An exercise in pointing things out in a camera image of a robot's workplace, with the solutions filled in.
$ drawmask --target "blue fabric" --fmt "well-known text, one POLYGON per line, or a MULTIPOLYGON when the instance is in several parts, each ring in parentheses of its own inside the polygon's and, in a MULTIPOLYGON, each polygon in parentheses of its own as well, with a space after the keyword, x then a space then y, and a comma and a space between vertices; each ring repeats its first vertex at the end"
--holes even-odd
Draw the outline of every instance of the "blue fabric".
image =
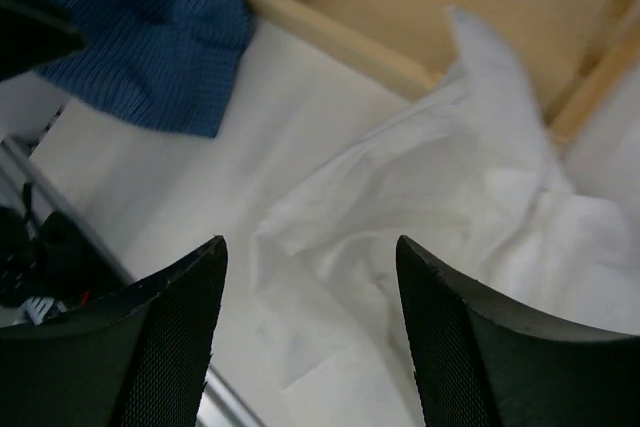
POLYGON ((252 34, 244 0, 50 1, 90 47, 42 76, 138 126, 215 136, 252 34))

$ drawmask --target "crumpled white cloth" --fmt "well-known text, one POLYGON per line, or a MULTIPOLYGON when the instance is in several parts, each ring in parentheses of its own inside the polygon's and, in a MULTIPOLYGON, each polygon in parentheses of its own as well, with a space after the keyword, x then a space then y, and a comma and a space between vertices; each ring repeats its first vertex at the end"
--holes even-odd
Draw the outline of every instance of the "crumpled white cloth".
POLYGON ((450 17, 460 59, 442 85, 285 195, 252 241, 258 334, 296 425, 423 424, 401 234, 530 306, 640 333, 624 212, 573 191, 510 48, 476 17, 450 17))

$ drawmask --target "white cloth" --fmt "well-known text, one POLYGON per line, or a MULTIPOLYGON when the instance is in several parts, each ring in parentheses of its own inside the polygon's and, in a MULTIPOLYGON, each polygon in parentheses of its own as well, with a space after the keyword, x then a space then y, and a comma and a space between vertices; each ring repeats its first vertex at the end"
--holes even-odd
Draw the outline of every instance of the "white cloth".
POLYGON ((624 212, 574 193, 508 46, 469 14, 451 20, 460 63, 443 85, 296 186, 253 240, 258 332, 295 425, 422 425, 401 234, 532 307, 640 333, 624 212))

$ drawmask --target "blue cloth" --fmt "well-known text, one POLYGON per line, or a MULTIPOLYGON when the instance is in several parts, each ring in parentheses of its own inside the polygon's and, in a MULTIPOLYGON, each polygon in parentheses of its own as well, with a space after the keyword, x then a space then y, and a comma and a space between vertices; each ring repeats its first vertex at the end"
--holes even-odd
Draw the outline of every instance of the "blue cloth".
POLYGON ((244 0, 49 0, 89 49, 38 69, 135 125, 213 137, 252 35, 244 0))

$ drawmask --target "white fabric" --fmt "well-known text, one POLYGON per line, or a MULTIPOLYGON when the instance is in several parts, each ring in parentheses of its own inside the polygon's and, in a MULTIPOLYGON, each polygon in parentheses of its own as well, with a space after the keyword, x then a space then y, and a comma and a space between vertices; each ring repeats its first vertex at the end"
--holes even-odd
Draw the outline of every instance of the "white fabric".
POLYGON ((422 425, 400 234, 530 305, 640 330, 637 236, 573 193, 509 49, 466 14, 454 24, 460 64, 406 111, 262 23, 214 141, 75 103, 34 155, 136 277, 225 235, 213 362, 268 426, 422 425))
POLYGON ((452 12, 461 65, 273 206, 254 244, 261 336, 296 425, 419 425, 394 269, 408 234, 543 311, 640 332, 637 237, 574 194, 518 59, 452 12))

